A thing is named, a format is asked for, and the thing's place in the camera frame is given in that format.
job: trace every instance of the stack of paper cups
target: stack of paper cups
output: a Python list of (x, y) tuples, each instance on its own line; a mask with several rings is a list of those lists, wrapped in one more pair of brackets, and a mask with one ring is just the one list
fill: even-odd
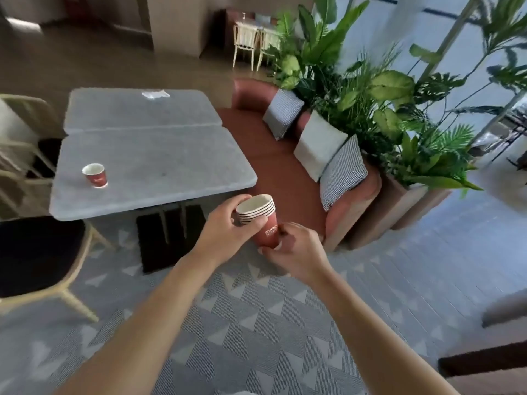
[(236, 208), (236, 213), (241, 224), (248, 224), (261, 215), (267, 216), (266, 225), (253, 236), (253, 241), (258, 246), (276, 248), (280, 245), (276, 208), (273, 197), (268, 194), (256, 195), (243, 201)]

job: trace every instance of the paper cup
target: paper cup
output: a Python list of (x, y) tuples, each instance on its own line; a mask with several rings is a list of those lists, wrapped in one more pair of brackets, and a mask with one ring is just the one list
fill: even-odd
[(266, 225), (253, 236), (258, 246), (276, 248), (280, 244), (276, 208), (273, 197), (268, 194), (256, 195), (243, 201), (236, 208), (241, 224), (248, 224), (261, 215), (267, 216)]
[(108, 185), (104, 166), (100, 163), (91, 163), (82, 168), (82, 173), (95, 188), (104, 188)]

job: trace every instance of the person's right arm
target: person's right arm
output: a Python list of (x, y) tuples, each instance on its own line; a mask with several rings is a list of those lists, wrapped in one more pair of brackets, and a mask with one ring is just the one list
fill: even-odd
[(296, 223), (280, 228), (287, 233), (281, 249), (259, 252), (309, 285), (326, 305), (370, 393), (458, 395), (333, 270), (315, 231)]

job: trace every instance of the floor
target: floor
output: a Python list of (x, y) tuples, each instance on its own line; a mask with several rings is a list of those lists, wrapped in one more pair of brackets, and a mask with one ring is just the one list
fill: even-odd
[[(43, 97), (60, 112), (79, 86), (199, 88), (225, 106), (232, 77), (251, 75), (244, 64), (233, 70), (228, 58), (156, 59), (104, 29), (0, 32), (0, 39), (6, 44), (0, 91)], [(511, 147), (508, 154), (517, 152)], [(481, 161), (473, 173), (486, 192), (465, 199), (453, 194), (412, 227), (329, 255), (362, 299), (433, 366), (461, 336), (480, 329), (485, 305), (525, 286), (527, 173), (511, 169), (504, 156), (491, 165)], [(207, 212), (220, 201), (200, 203)], [(120, 245), (115, 253), (95, 247), (72, 287), (99, 323), (59, 300), (0, 317), (0, 394), (51, 393), (163, 279), (166, 271), (140, 272), (134, 218), (123, 213), (93, 221)], [(320, 301), (295, 279), (274, 275), (252, 244), (197, 296), (154, 393), (241, 390), (367, 393)]]

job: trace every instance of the person's left hand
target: person's left hand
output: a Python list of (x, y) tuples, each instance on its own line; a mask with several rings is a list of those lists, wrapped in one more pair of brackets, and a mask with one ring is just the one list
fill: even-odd
[(249, 198), (249, 194), (237, 195), (213, 210), (191, 253), (212, 262), (215, 267), (232, 258), (240, 247), (267, 223), (267, 216), (259, 216), (245, 226), (234, 226), (232, 213), (239, 204)]

